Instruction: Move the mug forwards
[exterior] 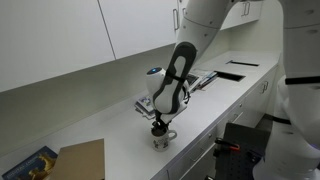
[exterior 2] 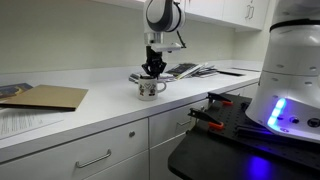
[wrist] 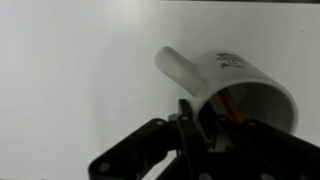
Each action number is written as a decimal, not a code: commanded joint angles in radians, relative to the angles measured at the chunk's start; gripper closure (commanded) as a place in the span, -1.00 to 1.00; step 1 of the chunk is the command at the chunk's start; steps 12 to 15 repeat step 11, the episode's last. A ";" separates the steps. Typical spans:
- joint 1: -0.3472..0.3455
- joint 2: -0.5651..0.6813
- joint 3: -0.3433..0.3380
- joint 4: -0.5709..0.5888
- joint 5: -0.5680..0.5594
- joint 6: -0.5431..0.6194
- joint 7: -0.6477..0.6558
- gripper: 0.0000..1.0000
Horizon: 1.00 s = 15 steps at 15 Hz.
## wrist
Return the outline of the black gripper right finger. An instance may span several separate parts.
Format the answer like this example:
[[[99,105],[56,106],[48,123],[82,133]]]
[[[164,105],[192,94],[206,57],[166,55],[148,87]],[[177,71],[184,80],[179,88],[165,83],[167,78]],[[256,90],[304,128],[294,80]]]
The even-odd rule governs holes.
[[[236,120],[206,104],[206,118],[237,155],[249,180],[320,180],[320,148],[254,119]]]

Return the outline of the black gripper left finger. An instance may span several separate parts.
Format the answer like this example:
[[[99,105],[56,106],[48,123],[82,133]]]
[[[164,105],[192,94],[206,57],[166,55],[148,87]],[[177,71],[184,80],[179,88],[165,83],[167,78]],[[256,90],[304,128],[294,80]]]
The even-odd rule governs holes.
[[[173,150],[177,156],[156,180],[205,178],[204,145],[193,122],[193,110],[186,99],[180,99],[178,107],[172,120],[151,119],[93,160],[89,180],[142,180]]]

